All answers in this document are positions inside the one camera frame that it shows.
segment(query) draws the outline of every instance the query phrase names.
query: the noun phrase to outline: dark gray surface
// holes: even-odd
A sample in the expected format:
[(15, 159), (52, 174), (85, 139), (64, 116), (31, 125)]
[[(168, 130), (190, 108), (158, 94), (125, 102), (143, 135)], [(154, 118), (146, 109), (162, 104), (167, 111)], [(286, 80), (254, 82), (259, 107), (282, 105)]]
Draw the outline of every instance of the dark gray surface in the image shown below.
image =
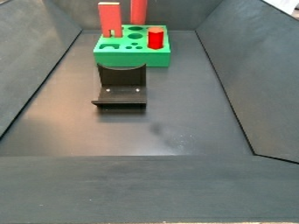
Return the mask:
[(171, 31), (172, 62), (147, 68), (146, 113), (104, 111), (84, 33), (0, 143), (1, 156), (250, 155), (195, 31)]
[(224, 0), (198, 33), (255, 153), (299, 162), (298, 21)]
[[(147, 23), (168, 30), (192, 30), (222, 0), (148, 0)], [(53, 0), (85, 30), (99, 29), (99, 0)], [(129, 22), (129, 0), (120, 1), (123, 21)]]
[(79, 33), (49, 0), (1, 4), (0, 136)]
[(0, 223), (299, 221), (299, 166), (230, 155), (0, 158)]

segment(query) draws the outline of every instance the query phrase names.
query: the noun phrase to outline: green foam block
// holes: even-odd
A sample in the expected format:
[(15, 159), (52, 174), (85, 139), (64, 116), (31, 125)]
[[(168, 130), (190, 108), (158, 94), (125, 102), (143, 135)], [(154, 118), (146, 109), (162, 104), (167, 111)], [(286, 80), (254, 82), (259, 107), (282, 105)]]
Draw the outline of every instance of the green foam block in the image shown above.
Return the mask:
[[(164, 29), (163, 48), (147, 47), (147, 29), (160, 26)], [(164, 25), (123, 25), (123, 38), (99, 38), (93, 49), (95, 60), (105, 67), (168, 67), (171, 47)]]

